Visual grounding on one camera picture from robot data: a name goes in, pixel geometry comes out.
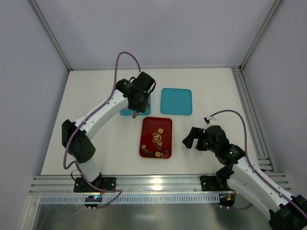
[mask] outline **blue tray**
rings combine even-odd
[[[162,114],[172,115],[191,115],[191,90],[170,88],[162,89],[160,112]]]

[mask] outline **gray wall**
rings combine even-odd
[[[278,170],[307,196],[307,1],[285,0],[244,74]]]
[[[239,65],[274,0],[36,0],[73,69]],[[121,68],[134,68],[130,58]]]
[[[0,229],[21,223],[68,71],[25,0],[0,1]]]

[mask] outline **red tray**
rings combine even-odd
[[[173,122],[169,118],[144,118],[140,155],[149,158],[170,158],[172,156],[172,126]]]

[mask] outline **white table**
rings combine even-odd
[[[182,140],[192,126],[205,127],[203,118],[214,112],[233,109],[244,115],[231,69],[146,69],[157,83],[152,93],[151,116],[169,117],[173,121],[172,156],[167,160],[142,158],[139,144],[144,116],[132,119],[119,114],[111,118],[95,135],[95,162],[102,174],[208,174],[222,165],[212,152],[186,149]],[[64,148],[61,145],[61,124],[74,121],[108,96],[112,89],[114,71],[72,71],[65,88],[47,151],[42,175],[68,175],[75,166],[64,170]],[[137,77],[136,70],[119,70],[118,80]],[[190,116],[163,115],[160,113],[161,90],[182,88],[192,91],[193,113]],[[244,147],[243,127],[237,115],[217,115],[222,129],[231,143]],[[255,149],[248,131],[248,154],[257,164]]]

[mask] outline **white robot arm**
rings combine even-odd
[[[238,114],[230,110],[224,112]],[[273,230],[303,229],[307,225],[306,199],[301,195],[294,197],[279,187],[250,161],[245,151],[237,145],[230,144],[214,117],[205,118],[205,122],[205,129],[193,127],[182,142],[190,149],[194,139],[198,139],[196,149],[213,152],[224,167],[216,172],[216,176],[202,176],[201,182],[218,184],[222,190],[237,191],[263,213]],[[246,141],[245,123],[243,125]]]
[[[154,88],[154,79],[144,72],[141,72],[137,78],[122,79],[116,83],[116,90],[107,103],[108,97],[75,122],[66,120],[62,124],[62,145],[64,147],[67,146],[77,127],[82,125],[71,140],[69,154],[76,160],[89,182],[93,182],[100,175],[93,159],[95,147],[91,143],[91,139],[112,116],[126,107],[144,113],[149,95]]]

